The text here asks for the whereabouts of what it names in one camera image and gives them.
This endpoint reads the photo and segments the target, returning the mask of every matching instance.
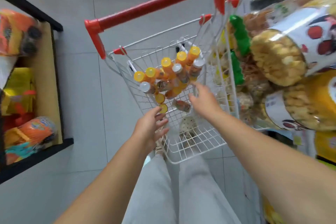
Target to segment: person's left arm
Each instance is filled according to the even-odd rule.
[[[153,108],[138,120],[132,136],[55,224],[122,222],[146,156],[168,132],[168,128],[157,131],[168,122],[162,120],[165,114],[157,115],[160,110]]]

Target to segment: black shelf frame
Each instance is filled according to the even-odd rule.
[[[30,16],[36,18],[41,22],[48,22],[51,26],[51,40],[52,40],[52,48],[54,55],[54,63],[55,63],[55,72],[56,72],[56,85],[57,85],[57,94],[58,94],[58,104],[59,104],[59,114],[61,118],[61,134],[63,138],[63,143],[59,145],[53,145],[45,150],[42,150],[38,153],[35,153],[28,158],[25,158],[19,162],[13,163],[11,165],[6,165],[6,155],[4,150],[4,140],[3,140],[3,119],[1,118],[0,113],[0,184],[3,182],[13,178],[14,176],[26,171],[32,166],[40,163],[41,161],[51,157],[52,155],[64,150],[65,148],[74,144],[73,138],[64,139],[64,129],[63,129],[63,118],[62,118],[62,109],[60,102],[60,88],[58,84],[58,75],[57,75],[57,62],[56,62],[56,46],[53,31],[62,32],[63,26],[61,23],[57,22],[55,19],[51,18],[49,15],[38,9],[33,4],[29,3],[27,0],[6,0],[7,2],[15,5],[17,8],[21,9],[23,12],[29,14]]]

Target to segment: white pants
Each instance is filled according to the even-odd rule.
[[[179,224],[241,224],[201,156],[180,164],[179,194]],[[129,223],[177,223],[170,176],[160,155],[141,171],[122,222]]]

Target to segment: person's left hand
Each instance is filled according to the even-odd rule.
[[[138,119],[132,134],[132,138],[143,143],[147,154],[155,148],[156,141],[163,137],[169,130],[169,128],[158,130],[168,122],[166,118],[164,119],[166,116],[165,113],[158,114],[160,111],[161,107],[157,106]]]

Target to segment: toy car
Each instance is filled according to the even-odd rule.
[[[37,52],[36,42],[42,32],[38,21],[9,9],[0,10],[0,55],[31,56]]]

